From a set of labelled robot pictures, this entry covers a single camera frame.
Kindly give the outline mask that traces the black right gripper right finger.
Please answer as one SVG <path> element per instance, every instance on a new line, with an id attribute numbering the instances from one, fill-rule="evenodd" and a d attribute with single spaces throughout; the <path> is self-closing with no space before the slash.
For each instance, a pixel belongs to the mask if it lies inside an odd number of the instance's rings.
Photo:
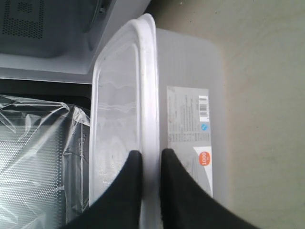
<path id="1" fill-rule="evenodd" d="M 165 229 L 239 229 L 240 220 L 211 198 L 172 149 L 161 159 L 161 212 Z"/>

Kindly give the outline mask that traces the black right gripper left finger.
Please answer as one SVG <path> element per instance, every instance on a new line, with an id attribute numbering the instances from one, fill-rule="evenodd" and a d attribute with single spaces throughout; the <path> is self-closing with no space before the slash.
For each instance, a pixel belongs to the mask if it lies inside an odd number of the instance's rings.
<path id="1" fill-rule="evenodd" d="M 129 152 L 107 190 L 64 229 L 138 229 L 142 201 L 142 155 Z"/>

